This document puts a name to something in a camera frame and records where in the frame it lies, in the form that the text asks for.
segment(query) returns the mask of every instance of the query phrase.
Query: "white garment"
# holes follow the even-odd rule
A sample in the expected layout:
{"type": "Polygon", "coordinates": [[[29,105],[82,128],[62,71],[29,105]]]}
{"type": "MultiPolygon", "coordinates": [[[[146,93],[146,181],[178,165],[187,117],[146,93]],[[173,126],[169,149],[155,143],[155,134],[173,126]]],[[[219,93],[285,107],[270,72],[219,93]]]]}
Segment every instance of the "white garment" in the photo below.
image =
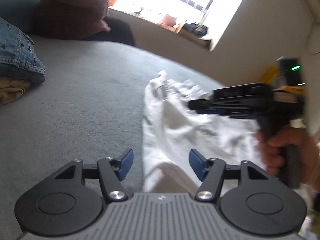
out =
{"type": "MultiPolygon", "coordinates": [[[[253,120],[198,115],[187,107],[209,94],[191,81],[168,80],[165,71],[146,86],[143,120],[144,192],[190,192],[201,185],[189,164],[189,151],[223,159],[227,164],[250,160],[264,168],[256,150],[253,120]]],[[[236,181],[225,181],[222,194],[236,181]]]]}

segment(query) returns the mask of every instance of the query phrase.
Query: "blue jeans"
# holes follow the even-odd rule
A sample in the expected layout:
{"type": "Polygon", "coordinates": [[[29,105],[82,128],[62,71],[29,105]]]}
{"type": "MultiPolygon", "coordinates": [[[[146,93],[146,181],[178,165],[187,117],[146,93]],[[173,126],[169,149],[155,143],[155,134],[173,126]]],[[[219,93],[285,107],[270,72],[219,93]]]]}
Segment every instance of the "blue jeans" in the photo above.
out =
{"type": "Polygon", "coordinates": [[[45,68],[33,45],[29,36],[0,18],[0,75],[44,82],[45,68]]]}

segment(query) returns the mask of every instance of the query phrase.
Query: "gray ribbed plate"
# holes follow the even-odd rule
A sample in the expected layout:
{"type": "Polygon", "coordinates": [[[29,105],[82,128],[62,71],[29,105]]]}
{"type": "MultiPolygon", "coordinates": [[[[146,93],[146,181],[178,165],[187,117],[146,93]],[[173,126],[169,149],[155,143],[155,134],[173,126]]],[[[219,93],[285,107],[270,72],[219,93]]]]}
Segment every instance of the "gray ribbed plate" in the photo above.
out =
{"type": "MultiPolygon", "coordinates": [[[[112,203],[92,226],[72,236],[47,238],[23,235],[21,240],[253,240],[226,223],[212,204],[196,202],[188,194],[135,193],[112,203]]],[[[266,239],[298,240],[297,234],[266,239]]]]}

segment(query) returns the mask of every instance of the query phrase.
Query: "brown cushion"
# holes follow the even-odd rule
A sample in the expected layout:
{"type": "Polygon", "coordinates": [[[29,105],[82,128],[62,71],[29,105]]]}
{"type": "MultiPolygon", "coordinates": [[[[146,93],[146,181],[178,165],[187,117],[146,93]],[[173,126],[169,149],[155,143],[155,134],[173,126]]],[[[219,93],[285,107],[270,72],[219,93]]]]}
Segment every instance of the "brown cushion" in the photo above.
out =
{"type": "Polygon", "coordinates": [[[108,0],[40,0],[36,33],[43,37],[79,40],[109,27],[103,20],[108,0]]]}

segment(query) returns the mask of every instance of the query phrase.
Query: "yellow object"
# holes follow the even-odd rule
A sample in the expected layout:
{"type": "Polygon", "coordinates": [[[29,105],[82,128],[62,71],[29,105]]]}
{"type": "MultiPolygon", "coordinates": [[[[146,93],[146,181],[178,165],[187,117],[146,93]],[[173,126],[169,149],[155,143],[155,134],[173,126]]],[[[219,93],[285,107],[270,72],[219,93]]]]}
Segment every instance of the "yellow object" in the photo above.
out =
{"type": "Polygon", "coordinates": [[[30,83],[25,80],[0,77],[0,102],[7,104],[17,100],[22,97],[29,85],[30,83]]]}
{"type": "Polygon", "coordinates": [[[278,74],[279,74],[279,69],[275,66],[271,66],[267,69],[267,71],[260,78],[260,83],[264,83],[264,84],[269,85],[275,80],[275,78],[278,74]]]}
{"type": "Polygon", "coordinates": [[[304,87],[284,86],[284,87],[280,87],[280,89],[298,96],[305,96],[304,87]]]}

